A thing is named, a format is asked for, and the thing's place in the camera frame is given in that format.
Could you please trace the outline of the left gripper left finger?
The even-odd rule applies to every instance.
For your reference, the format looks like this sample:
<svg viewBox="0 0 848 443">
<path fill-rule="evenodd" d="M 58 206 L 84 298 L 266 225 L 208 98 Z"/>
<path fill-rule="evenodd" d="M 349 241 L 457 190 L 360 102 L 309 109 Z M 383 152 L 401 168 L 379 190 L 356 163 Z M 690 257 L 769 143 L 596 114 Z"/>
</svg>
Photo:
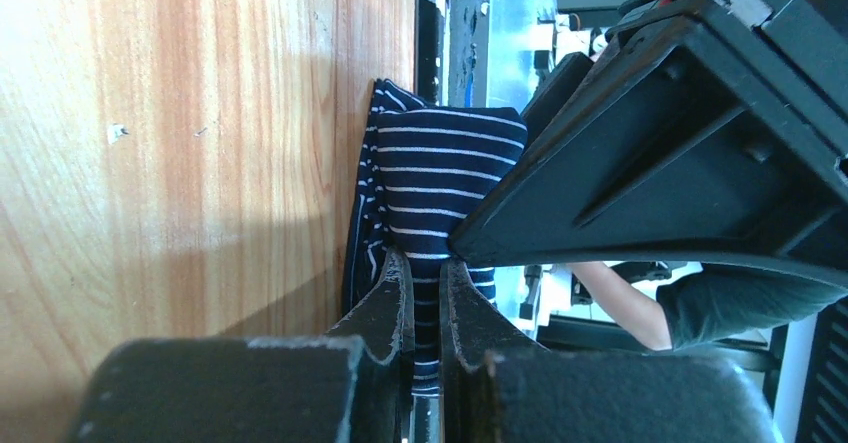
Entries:
<svg viewBox="0 0 848 443">
<path fill-rule="evenodd" d="M 95 371 L 73 442 L 398 442 L 409 426 L 412 278 L 378 282 L 320 336 L 138 339 Z"/>
</svg>

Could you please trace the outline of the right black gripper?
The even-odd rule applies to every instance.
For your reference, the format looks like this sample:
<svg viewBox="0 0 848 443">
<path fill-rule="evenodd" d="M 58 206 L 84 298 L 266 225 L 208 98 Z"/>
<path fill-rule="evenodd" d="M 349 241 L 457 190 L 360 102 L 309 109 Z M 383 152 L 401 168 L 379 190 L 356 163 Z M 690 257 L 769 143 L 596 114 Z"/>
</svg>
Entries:
<svg viewBox="0 0 848 443">
<path fill-rule="evenodd" d="M 476 265 L 847 282 L 847 41 L 807 0 L 627 0 L 615 50 L 451 237 Z"/>
</svg>

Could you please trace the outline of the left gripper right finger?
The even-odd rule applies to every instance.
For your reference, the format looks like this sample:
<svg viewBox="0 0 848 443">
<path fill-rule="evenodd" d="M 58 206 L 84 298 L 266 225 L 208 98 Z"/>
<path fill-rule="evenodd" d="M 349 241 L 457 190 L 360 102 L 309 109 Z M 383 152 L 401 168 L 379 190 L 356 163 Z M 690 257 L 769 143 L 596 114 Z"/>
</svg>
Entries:
<svg viewBox="0 0 848 443">
<path fill-rule="evenodd" d="M 771 410 L 725 359 L 550 351 L 474 287 L 440 274 L 446 442 L 778 442 Z"/>
</svg>

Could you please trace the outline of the person forearm in background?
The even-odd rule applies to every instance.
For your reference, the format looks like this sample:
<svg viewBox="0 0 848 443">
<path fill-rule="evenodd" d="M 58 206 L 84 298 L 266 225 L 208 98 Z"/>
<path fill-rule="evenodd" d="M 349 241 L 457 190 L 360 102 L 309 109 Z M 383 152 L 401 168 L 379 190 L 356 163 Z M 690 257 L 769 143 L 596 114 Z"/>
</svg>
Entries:
<svg viewBox="0 0 848 443">
<path fill-rule="evenodd" d="M 569 263 L 572 274 L 612 320 L 651 351 L 672 349 L 663 308 L 604 262 Z"/>
</svg>

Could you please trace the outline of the navy striped underwear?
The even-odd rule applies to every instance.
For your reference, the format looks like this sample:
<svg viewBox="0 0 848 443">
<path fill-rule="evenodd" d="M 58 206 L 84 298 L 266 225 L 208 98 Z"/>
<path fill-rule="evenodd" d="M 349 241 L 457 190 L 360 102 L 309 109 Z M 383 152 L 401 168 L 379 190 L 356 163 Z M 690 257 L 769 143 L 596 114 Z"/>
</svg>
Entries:
<svg viewBox="0 0 848 443">
<path fill-rule="evenodd" d="M 439 290 L 450 234 L 524 152 L 513 108 L 427 103 L 389 79 L 373 83 L 356 165 L 343 295 L 354 307 L 377 282 L 389 249 L 413 281 L 415 397 L 439 395 Z"/>
</svg>

